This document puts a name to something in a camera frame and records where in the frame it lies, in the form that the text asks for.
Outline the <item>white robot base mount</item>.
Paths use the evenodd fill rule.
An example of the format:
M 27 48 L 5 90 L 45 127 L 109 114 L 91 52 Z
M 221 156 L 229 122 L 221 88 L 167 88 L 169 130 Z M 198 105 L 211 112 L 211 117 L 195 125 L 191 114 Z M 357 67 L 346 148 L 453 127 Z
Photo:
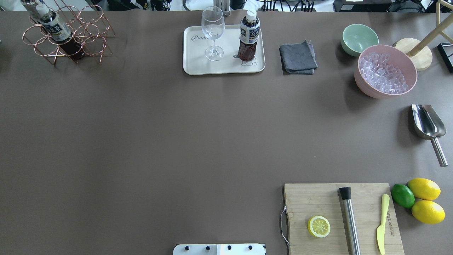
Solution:
M 173 255 L 266 255 L 265 244 L 180 244 L 173 249 Z

